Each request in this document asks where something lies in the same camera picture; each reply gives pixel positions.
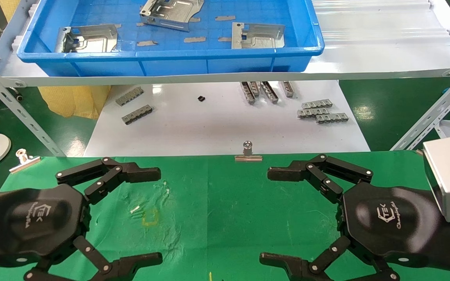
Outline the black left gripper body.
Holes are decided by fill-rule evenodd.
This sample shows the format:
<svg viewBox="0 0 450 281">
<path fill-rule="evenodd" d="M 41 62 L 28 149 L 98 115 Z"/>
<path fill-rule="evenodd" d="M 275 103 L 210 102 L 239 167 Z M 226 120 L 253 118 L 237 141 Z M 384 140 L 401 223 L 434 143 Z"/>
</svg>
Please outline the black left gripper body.
<svg viewBox="0 0 450 281">
<path fill-rule="evenodd" d="M 66 184 L 0 192 L 0 267 L 62 263 L 77 250 L 73 241 L 86 235 L 90 220 L 84 195 Z"/>
</svg>

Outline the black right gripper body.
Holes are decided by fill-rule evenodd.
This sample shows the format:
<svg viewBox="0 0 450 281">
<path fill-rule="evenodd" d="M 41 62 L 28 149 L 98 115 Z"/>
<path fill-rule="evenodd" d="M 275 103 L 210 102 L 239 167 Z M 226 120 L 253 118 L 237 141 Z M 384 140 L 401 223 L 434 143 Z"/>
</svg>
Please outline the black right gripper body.
<svg viewBox="0 0 450 281">
<path fill-rule="evenodd" d="M 350 252 L 366 264 L 385 260 L 406 267 L 427 267 L 427 246 L 442 214 L 428 190 L 358 184 L 341 197 L 340 231 Z"/>
</svg>

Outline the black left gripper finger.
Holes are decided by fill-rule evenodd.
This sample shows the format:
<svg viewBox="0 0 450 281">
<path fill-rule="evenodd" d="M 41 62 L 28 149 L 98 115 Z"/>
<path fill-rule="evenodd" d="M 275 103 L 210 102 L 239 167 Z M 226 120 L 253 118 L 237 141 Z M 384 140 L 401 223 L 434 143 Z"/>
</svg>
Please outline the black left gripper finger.
<svg viewBox="0 0 450 281">
<path fill-rule="evenodd" d="M 86 201 L 95 205 L 122 183 L 145 183 L 161 179 L 157 167 L 140 168 L 135 162 L 117 162 L 100 158 L 72 167 L 56 174 L 58 184 L 75 186 L 95 180 L 84 190 Z"/>
<path fill-rule="evenodd" d="M 132 281 L 136 272 L 142 267 L 160 265 L 163 262 L 159 252 L 121 257 L 109 262 L 96 248 L 82 235 L 73 241 L 78 249 L 97 269 L 91 281 Z M 41 260 L 24 275 L 25 281 L 69 281 L 62 276 L 50 274 L 48 271 L 51 262 Z"/>
</svg>

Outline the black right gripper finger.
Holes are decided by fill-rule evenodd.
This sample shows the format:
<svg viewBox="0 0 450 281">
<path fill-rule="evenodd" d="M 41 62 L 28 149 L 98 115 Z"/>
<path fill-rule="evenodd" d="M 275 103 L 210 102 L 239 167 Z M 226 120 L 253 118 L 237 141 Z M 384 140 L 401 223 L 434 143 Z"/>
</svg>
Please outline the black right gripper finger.
<svg viewBox="0 0 450 281">
<path fill-rule="evenodd" d="M 331 281 L 325 270 L 350 246 L 350 239 L 342 236 L 312 262 L 295 256 L 272 253 L 261 253 L 259 261 L 263 265 L 284 269 L 290 281 Z M 376 270 L 375 274 L 361 276 L 352 281 L 400 281 L 399 274 L 383 259 L 373 260 L 371 264 Z"/>
<path fill-rule="evenodd" d="M 329 176 L 349 183 L 370 183 L 373 172 L 326 154 L 311 160 L 293 160 L 288 167 L 270 167 L 267 178 L 275 181 L 307 181 L 331 203 L 341 203 L 343 189 Z"/>
</svg>

